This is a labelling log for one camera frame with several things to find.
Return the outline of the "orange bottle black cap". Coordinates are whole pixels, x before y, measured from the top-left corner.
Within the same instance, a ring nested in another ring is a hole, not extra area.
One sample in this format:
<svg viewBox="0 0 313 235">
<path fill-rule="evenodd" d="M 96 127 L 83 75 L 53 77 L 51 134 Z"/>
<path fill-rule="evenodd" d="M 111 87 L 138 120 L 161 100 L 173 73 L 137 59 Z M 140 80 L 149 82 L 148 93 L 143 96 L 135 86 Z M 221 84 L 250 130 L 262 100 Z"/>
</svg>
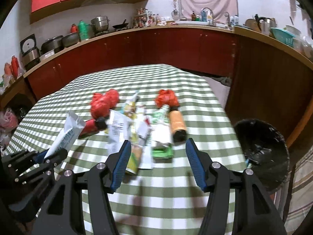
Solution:
<svg viewBox="0 0 313 235">
<path fill-rule="evenodd" d="M 185 141 L 187 138 L 187 128 L 183 119 L 183 115 L 178 110 L 178 107 L 170 107 L 168 116 L 173 142 L 179 143 Z"/>
</svg>

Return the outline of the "white pouch green print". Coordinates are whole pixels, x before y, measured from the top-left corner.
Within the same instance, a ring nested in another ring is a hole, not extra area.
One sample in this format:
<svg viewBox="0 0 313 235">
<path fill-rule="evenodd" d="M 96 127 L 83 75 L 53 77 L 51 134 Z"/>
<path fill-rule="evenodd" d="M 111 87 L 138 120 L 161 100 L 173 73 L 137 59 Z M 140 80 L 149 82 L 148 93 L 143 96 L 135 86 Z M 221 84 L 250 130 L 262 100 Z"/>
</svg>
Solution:
<svg viewBox="0 0 313 235">
<path fill-rule="evenodd" d="M 145 106 L 137 106 L 134 119 L 135 130 L 135 156 L 139 161 L 138 168 L 143 170 L 151 170 L 152 165 L 152 149 L 151 149 L 151 123 L 150 116 L 146 114 Z"/>
</svg>

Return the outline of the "steel stock pot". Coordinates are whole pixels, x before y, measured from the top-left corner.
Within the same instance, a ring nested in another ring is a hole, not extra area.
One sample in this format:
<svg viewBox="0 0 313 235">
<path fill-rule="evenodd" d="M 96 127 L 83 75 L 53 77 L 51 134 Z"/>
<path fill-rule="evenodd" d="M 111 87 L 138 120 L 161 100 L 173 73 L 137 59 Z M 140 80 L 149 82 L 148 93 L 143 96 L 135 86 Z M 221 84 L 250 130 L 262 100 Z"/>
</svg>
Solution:
<svg viewBox="0 0 313 235">
<path fill-rule="evenodd" d="M 93 25 L 96 32 L 108 31 L 109 29 L 109 19 L 106 15 L 96 16 L 91 20 L 91 24 Z"/>
</svg>

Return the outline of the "pink window curtain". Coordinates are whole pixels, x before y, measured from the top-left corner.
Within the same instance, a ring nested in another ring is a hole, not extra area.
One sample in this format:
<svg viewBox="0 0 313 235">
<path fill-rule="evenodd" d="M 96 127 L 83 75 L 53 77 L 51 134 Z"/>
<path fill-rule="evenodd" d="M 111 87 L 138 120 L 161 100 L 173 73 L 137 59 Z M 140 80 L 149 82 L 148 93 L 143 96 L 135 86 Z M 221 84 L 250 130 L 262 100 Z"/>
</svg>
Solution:
<svg viewBox="0 0 313 235">
<path fill-rule="evenodd" d="M 238 16 L 238 0 L 180 0 L 181 16 L 187 19 L 192 18 L 192 13 L 201 14 L 203 8 L 213 12 L 213 20 L 219 23 L 226 23 L 225 13 L 230 16 Z"/>
</svg>

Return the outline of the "red bottle black cap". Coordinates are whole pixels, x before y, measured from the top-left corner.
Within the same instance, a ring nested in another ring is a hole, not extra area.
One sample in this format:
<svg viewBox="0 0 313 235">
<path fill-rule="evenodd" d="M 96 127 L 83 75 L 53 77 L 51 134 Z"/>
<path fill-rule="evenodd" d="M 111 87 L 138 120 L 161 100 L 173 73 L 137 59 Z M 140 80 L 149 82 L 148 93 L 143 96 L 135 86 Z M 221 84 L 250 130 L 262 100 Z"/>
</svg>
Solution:
<svg viewBox="0 0 313 235">
<path fill-rule="evenodd" d="M 90 119 L 85 122 L 85 127 L 80 133 L 80 137 L 98 133 L 101 130 L 107 128 L 106 119 L 104 117 L 99 117 L 97 119 Z"/>
</svg>

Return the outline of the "green thermos jug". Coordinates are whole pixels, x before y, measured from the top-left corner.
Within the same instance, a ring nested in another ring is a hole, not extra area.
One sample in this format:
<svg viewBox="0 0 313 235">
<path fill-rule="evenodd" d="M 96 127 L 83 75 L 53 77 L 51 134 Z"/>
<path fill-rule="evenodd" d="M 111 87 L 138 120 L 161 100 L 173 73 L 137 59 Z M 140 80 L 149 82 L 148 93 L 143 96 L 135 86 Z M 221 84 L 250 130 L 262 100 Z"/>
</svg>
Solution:
<svg viewBox="0 0 313 235">
<path fill-rule="evenodd" d="M 83 20 L 80 20 L 78 23 L 78 32 L 79 32 L 81 41 L 89 39 L 87 24 Z"/>
</svg>

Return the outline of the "white printed paper wrapper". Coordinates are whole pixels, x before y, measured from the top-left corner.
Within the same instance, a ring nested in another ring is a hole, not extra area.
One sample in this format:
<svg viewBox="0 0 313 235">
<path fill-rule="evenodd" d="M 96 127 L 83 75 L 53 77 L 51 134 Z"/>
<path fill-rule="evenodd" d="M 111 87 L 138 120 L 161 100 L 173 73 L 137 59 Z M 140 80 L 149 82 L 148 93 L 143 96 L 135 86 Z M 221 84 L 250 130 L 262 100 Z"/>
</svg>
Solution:
<svg viewBox="0 0 313 235">
<path fill-rule="evenodd" d="M 70 111 L 67 114 L 63 129 L 57 135 L 55 141 L 47 151 L 44 159 L 53 156 L 61 149 L 69 151 L 84 127 L 85 121 L 81 119 L 76 113 Z"/>
</svg>

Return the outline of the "dark cooking pot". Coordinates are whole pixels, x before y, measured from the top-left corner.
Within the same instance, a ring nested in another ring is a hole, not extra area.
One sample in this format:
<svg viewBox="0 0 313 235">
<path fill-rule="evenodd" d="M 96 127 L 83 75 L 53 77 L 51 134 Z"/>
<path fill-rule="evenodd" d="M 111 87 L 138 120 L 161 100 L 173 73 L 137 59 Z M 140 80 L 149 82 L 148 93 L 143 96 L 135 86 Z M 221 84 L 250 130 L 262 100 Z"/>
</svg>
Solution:
<svg viewBox="0 0 313 235">
<path fill-rule="evenodd" d="M 64 45 L 62 42 L 63 35 L 61 36 L 55 36 L 52 38 L 47 39 L 42 45 L 41 45 L 41 54 L 44 55 L 45 53 L 50 52 L 53 50 L 55 53 L 62 51 L 64 49 Z"/>
</svg>

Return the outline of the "small orange-red plastic bag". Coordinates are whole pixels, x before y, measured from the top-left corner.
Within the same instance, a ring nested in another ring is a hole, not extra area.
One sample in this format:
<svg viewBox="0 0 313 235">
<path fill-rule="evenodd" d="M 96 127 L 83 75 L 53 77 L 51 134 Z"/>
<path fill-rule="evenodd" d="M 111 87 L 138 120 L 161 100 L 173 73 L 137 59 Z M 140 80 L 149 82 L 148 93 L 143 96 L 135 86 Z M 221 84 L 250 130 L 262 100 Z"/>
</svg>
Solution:
<svg viewBox="0 0 313 235">
<path fill-rule="evenodd" d="M 178 98 L 175 92 L 168 89 L 161 89 L 155 99 L 156 106 L 161 108 L 163 105 L 168 105 L 169 107 L 179 107 Z"/>
</svg>

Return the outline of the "green white bag bundle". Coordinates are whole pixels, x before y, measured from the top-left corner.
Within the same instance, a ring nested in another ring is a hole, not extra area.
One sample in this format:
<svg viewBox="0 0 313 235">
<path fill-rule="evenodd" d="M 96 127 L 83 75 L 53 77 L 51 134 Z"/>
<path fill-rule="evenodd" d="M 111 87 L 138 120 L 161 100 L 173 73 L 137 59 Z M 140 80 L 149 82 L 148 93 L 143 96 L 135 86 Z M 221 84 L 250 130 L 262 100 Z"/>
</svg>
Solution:
<svg viewBox="0 0 313 235">
<path fill-rule="evenodd" d="M 169 106 L 163 105 L 152 115 L 151 149 L 154 159 L 171 159 L 174 156 L 168 111 Z"/>
</svg>

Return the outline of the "black trash bin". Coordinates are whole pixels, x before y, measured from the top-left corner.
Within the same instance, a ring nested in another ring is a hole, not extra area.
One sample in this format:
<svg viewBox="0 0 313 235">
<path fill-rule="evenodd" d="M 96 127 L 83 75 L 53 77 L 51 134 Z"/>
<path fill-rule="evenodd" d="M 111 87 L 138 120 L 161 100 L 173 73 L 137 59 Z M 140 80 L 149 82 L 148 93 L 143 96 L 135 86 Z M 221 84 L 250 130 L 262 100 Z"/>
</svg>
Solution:
<svg viewBox="0 0 313 235">
<path fill-rule="evenodd" d="M 267 192 L 277 192 L 290 170 L 290 155 L 282 134 L 271 124 L 257 119 L 241 120 L 234 130 L 248 168 Z"/>
</svg>

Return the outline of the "green checked tablecloth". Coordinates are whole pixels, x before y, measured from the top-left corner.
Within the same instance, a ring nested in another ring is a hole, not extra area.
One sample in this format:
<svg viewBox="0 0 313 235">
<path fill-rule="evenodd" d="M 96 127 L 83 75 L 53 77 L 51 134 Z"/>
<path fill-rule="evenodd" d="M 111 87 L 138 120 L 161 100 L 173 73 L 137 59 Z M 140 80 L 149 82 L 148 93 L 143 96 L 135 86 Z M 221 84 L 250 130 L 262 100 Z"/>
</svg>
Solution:
<svg viewBox="0 0 313 235">
<path fill-rule="evenodd" d="M 174 92 L 180 111 L 174 126 L 184 129 L 200 151 L 229 170 L 246 167 L 229 118 L 209 84 L 197 75 L 157 64 L 80 76 L 40 99 L 17 126 L 5 151 L 48 149 L 69 112 L 90 120 L 92 99 L 109 90 L 116 90 L 119 100 L 107 129 L 77 139 L 55 175 L 67 169 L 76 174 L 88 171 L 128 139 L 133 149 L 127 174 L 108 196 L 119 233 L 197 234 L 209 196 L 195 182 L 185 143 L 173 141 L 168 107 L 156 106 L 159 91 Z"/>
</svg>

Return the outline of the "dark red base cabinets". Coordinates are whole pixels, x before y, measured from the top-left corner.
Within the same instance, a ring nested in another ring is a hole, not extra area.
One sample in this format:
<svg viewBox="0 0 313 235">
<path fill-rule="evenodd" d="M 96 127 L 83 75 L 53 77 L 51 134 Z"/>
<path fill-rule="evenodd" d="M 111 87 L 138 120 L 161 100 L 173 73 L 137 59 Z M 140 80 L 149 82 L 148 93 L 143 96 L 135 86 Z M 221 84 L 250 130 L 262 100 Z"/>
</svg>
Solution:
<svg viewBox="0 0 313 235">
<path fill-rule="evenodd" d="M 312 134 L 312 62 L 264 34 L 235 27 L 153 27 L 105 34 L 73 45 L 26 74 L 36 98 L 78 76 L 147 64 L 168 64 L 232 80 L 226 113 L 232 123 L 270 123 L 288 145 Z"/>
</svg>

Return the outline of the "steel electric kettle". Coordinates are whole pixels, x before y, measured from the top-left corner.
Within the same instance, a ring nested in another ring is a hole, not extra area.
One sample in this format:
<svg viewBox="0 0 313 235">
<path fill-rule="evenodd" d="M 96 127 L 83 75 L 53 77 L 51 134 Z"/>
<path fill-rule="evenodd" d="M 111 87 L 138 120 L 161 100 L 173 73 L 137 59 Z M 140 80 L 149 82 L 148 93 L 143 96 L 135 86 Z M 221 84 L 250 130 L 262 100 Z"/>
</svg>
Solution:
<svg viewBox="0 0 313 235">
<path fill-rule="evenodd" d="M 257 26 L 262 34 L 269 36 L 271 34 L 271 28 L 276 28 L 277 23 L 274 18 L 268 18 L 264 16 L 259 16 L 255 14 L 255 20 L 257 22 Z"/>
</svg>

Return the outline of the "yellow snack wrapper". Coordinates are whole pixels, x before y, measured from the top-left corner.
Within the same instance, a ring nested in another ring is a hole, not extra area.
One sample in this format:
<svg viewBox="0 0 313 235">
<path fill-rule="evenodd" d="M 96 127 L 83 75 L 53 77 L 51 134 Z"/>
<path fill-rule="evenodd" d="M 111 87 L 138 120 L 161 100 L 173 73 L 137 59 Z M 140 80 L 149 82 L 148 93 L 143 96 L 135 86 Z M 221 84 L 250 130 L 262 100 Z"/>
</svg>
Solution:
<svg viewBox="0 0 313 235">
<path fill-rule="evenodd" d="M 126 172 L 129 174 L 137 174 L 138 169 L 139 169 L 138 168 L 139 161 L 136 158 L 135 152 L 134 152 L 134 149 L 135 149 L 134 119 L 135 119 L 136 107 L 140 106 L 137 104 L 138 100 L 139 100 L 139 90 L 135 91 L 135 93 L 131 97 L 128 97 L 127 100 L 125 101 L 123 107 L 122 107 L 122 114 L 131 119 L 129 141 L 131 142 L 132 151 L 130 154 L 130 160 L 129 160 L 127 168 L 126 168 Z"/>
</svg>

